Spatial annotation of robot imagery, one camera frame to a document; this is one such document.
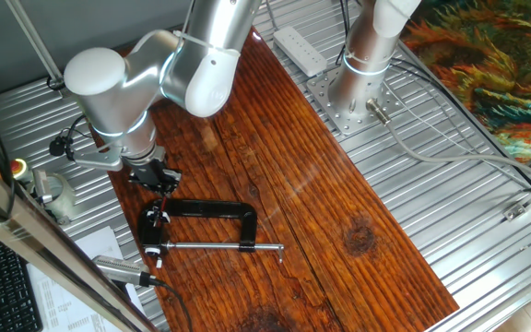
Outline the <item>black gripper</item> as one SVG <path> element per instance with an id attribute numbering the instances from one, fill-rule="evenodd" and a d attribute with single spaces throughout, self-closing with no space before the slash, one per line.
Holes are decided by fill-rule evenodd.
<path id="1" fill-rule="evenodd" d="M 183 173 L 180 170 L 167 169 L 163 158 L 151 160 L 133 160 L 123 158 L 131 171 L 128 180 L 159 196 L 171 195 L 179 186 Z"/>

